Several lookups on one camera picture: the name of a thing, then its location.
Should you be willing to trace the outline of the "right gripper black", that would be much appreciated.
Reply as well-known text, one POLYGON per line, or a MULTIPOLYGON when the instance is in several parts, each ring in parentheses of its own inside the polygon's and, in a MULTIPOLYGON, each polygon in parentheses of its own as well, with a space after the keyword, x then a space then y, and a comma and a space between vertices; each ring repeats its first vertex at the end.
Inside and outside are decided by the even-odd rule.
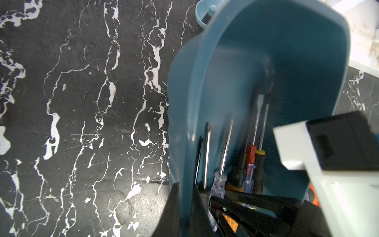
POLYGON ((296 198, 248 194, 226 190, 229 200, 212 196, 209 210, 225 237, 234 236, 223 215, 231 217, 250 236, 256 237, 331 237, 328 224, 319 206, 296 198), (243 207, 232 201, 266 209, 277 218, 243 207), (292 227, 283 221, 294 221, 292 227))

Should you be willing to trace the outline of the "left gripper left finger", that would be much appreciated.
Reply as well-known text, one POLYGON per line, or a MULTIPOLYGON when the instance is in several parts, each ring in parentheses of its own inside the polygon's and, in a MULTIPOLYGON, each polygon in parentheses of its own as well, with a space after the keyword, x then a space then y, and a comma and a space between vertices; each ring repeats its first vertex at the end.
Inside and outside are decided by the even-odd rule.
POLYGON ((166 205, 152 237, 179 236, 179 184, 175 183, 170 189, 166 205))

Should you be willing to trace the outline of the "teal storage box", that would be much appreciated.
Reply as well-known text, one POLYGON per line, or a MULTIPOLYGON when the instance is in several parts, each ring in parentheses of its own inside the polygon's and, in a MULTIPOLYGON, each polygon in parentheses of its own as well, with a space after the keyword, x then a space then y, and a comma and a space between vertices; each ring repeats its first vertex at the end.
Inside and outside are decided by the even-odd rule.
POLYGON ((242 149, 256 94, 270 95, 264 194, 303 199, 309 178, 279 160, 273 128, 331 116, 350 49, 346 19, 320 1, 229 1, 176 54, 168 76, 170 183, 179 185, 180 236, 189 237, 198 142, 211 125, 208 184, 233 130, 226 172, 242 149))

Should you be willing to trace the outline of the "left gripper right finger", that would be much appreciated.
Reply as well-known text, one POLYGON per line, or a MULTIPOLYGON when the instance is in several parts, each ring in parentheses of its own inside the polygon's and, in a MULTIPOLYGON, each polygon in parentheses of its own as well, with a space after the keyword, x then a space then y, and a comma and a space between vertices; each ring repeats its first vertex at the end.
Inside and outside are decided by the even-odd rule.
POLYGON ((198 185, 193 186, 192 211, 190 216, 191 237, 215 237, 208 217, 209 192, 198 185))

